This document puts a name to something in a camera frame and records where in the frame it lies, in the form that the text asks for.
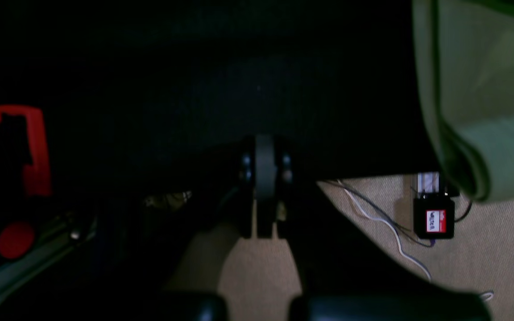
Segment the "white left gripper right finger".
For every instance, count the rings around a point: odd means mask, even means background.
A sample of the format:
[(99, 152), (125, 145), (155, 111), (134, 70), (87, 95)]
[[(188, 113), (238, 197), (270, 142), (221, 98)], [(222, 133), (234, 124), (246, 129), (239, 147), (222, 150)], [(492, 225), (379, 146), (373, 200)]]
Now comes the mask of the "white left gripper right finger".
[(274, 136), (255, 136), (256, 234), (291, 250), (302, 294), (290, 321), (489, 321), (479, 295), (420, 278), (342, 214)]

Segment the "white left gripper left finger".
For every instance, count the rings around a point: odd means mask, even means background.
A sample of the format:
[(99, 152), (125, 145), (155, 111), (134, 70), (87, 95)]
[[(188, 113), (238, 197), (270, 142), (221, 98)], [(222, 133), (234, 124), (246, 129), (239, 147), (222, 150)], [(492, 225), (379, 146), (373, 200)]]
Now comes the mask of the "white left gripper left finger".
[(226, 321), (225, 300), (208, 290), (171, 290), (170, 278), (190, 246), (214, 228), (251, 235), (257, 137), (242, 140), (231, 160), (196, 179), (192, 197), (143, 236), (145, 212), (124, 203), (98, 215), (95, 264), (100, 273), (84, 300), (85, 321)]

